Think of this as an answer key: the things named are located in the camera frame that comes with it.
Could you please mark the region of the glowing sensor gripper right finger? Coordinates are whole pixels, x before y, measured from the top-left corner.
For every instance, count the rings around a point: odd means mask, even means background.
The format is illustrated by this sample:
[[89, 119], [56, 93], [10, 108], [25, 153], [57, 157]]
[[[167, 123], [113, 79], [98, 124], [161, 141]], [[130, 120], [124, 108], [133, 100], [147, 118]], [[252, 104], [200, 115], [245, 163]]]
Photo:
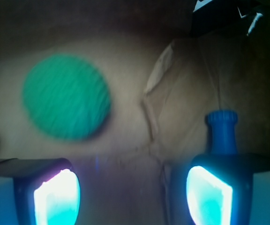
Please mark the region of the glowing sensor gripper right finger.
[[270, 225], [270, 156], [198, 155], [186, 198], [194, 225]]

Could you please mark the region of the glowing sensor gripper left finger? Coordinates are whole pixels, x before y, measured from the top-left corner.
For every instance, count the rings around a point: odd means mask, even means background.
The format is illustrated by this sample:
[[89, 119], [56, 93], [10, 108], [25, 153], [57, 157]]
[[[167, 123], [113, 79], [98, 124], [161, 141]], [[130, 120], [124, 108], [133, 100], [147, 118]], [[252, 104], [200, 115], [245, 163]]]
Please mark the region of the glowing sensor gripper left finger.
[[0, 225], [74, 225], [80, 201], [69, 160], [0, 159]]

